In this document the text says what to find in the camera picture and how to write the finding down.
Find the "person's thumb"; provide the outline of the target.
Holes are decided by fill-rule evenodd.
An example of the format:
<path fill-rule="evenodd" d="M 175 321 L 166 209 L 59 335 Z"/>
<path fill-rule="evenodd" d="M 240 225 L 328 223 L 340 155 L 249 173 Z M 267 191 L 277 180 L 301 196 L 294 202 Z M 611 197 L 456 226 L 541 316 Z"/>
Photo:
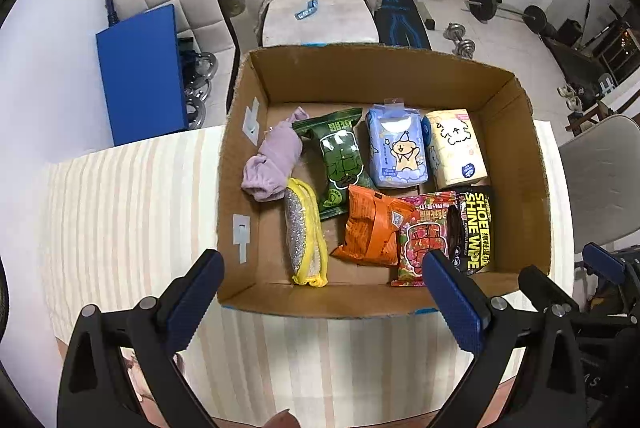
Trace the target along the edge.
<path fill-rule="evenodd" d="M 272 416 L 262 428 L 300 428 L 300 423 L 289 410 L 284 410 Z"/>

